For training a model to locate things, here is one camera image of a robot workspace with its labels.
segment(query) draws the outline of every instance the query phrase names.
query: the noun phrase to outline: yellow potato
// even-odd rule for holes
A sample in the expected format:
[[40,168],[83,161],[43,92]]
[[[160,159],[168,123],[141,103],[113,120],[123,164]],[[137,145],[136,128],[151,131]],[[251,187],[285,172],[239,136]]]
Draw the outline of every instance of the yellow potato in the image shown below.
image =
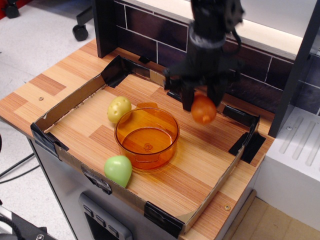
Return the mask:
[[131,110],[131,102],[125,96],[117,96],[108,107],[107,116],[110,122],[116,124],[119,119]]

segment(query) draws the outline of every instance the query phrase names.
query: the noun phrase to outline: black metal frame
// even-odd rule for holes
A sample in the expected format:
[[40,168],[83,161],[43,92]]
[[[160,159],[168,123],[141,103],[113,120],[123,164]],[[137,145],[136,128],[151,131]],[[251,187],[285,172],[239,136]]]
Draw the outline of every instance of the black metal frame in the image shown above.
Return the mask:
[[294,106],[300,94],[299,81],[305,82],[306,77],[315,55],[320,48],[320,0],[314,6],[308,27],[305,31],[299,52],[295,58],[294,65],[288,77],[280,104],[276,110],[274,120],[269,130],[271,137],[276,137]]

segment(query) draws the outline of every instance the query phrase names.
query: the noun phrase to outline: black cable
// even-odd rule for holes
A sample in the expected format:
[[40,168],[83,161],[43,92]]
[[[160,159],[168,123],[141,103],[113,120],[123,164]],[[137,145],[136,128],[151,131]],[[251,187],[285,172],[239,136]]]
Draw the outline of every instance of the black cable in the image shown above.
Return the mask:
[[19,228],[17,227],[17,225],[16,225],[13,221],[11,221],[11,220],[10,220],[9,218],[7,218],[7,217],[0,216],[0,222],[4,222],[4,223],[8,224],[8,225],[12,228],[12,230],[14,231],[17,239],[18,239],[18,240],[23,240]]
[[18,165],[22,164],[23,162],[27,161],[29,158],[33,157],[35,154],[31,153],[29,156],[25,157],[24,159],[22,159],[21,161],[17,162],[15,165],[9,167],[7,170],[5,170],[4,172],[0,173],[0,178],[5,175],[6,173],[8,173],[9,171],[11,171],[12,169],[14,169],[15,167],[17,167]]
[[0,184],[4,184],[4,183],[7,183],[7,182],[9,182],[9,181],[12,181],[12,180],[15,180],[15,179],[17,179],[17,178],[20,178],[20,177],[22,177],[23,175],[26,175],[26,174],[30,173],[31,171],[37,169],[38,167],[40,167],[40,165],[35,166],[34,168],[31,168],[30,170],[28,170],[28,171],[26,171],[26,172],[24,172],[24,173],[22,173],[22,174],[20,174],[20,175],[18,175],[18,176],[15,176],[15,177],[10,178],[10,179],[8,179],[8,180],[0,181]]

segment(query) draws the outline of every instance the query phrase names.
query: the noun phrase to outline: dark brick tile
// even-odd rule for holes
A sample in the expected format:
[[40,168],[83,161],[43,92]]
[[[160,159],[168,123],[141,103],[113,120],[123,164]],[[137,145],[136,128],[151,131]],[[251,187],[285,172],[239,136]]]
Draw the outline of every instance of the dark brick tile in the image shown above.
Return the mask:
[[187,54],[168,45],[158,42],[158,63],[170,67],[185,58]]
[[263,82],[242,76],[241,80],[230,84],[226,91],[248,103],[275,113],[283,91]]
[[149,13],[151,13],[151,14],[153,13],[153,11],[151,11],[151,10],[145,9],[145,8],[143,8],[143,7],[134,5],[134,4],[129,3],[129,2],[126,2],[126,1],[122,1],[122,0],[116,0],[116,1],[117,1],[118,3],[120,3],[120,4],[132,6],[132,7],[136,8],[136,9],[141,9],[141,10],[146,11],[146,12],[149,12]]
[[126,6],[128,29],[177,49],[186,50],[188,27]]
[[165,16],[165,15],[160,14],[160,13],[158,13],[158,12],[154,12],[154,15],[163,17],[163,18],[165,18],[165,19],[172,20],[172,21],[174,21],[174,22],[176,22],[176,23],[181,23],[181,24],[183,24],[183,25],[189,25],[188,23],[185,23],[185,22],[183,22],[183,21],[179,21],[179,20],[177,20],[177,19],[174,19],[174,18]]
[[309,74],[306,78],[306,82],[320,87],[320,57],[315,56],[311,64]]
[[123,4],[115,2],[114,3],[114,10],[115,10],[116,25],[123,27],[123,28],[127,28],[125,6]]
[[157,42],[135,34],[131,31],[117,27],[118,46],[129,52],[144,56],[153,62],[157,62]]
[[304,84],[296,107],[306,110],[310,113],[317,114],[320,108],[320,88]]
[[284,90],[292,67],[290,62],[272,58],[266,83]]
[[[236,44],[227,41],[223,46],[223,49],[225,52],[231,52],[236,49]],[[245,66],[241,73],[262,82],[266,80],[271,56],[242,47],[235,58],[239,58],[245,62]]]

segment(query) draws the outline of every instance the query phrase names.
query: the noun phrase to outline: cardboard box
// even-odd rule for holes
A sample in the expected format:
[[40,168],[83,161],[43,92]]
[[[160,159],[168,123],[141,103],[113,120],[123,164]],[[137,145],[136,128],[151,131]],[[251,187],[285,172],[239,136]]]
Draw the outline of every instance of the cardboard box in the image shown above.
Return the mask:
[[[101,74],[34,122],[31,130],[42,148],[178,238],[192,227],[239,160],[254,157],[264,138],[257,131],[259,117],[230,106],[223,106],[214,126],[195,125],[181,103],[154,84],[163,80],[161,74],[117,56]],[[134,169],[126,188],[103,174],[105,161],[119,154],[114,125],[106,114],[118,95],[134,105],[157,102],[180,124],[171,162],[156,170]]]

